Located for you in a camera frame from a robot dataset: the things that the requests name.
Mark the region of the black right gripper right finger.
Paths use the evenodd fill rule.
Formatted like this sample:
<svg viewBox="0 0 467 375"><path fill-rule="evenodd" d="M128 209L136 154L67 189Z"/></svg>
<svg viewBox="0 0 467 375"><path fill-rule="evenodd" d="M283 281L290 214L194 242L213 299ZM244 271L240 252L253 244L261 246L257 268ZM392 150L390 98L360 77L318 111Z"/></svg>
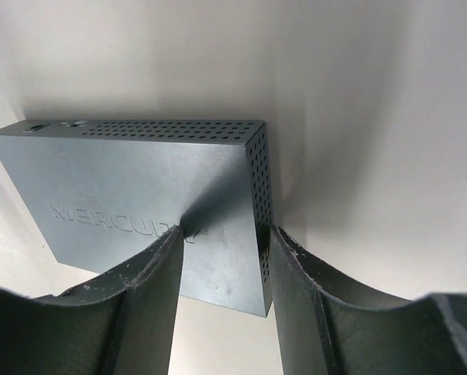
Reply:
<svg viewBox="0 0 467 375"><path fill-rule="evenodd" d="M467 293L390 295L277 226L270 279L285 374L467 374Z"/></svg>

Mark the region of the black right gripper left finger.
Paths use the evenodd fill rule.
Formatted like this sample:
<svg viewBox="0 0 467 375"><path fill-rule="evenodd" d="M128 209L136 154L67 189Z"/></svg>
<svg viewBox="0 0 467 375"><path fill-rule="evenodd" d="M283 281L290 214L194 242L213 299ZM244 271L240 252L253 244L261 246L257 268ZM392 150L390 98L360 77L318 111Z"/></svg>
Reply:
<svg viewBox="0 0 467 375"><path fill-rule="evenodd" d="M184 234L60 295L0 288L0 374L165 374L169 370Z"/></svg>

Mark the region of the dark grey network switch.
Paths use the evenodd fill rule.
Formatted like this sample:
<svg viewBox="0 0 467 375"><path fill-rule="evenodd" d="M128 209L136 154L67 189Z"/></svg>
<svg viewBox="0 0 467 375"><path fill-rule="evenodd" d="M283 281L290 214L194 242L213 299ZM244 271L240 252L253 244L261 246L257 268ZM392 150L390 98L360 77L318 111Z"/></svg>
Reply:
<svg viewBox="0 0 467 375"><path fill-rule="evenodd" d="M22 120L0 161L60 263L104 273L179 226L182 296L268 314L263 121Z"/></svg>

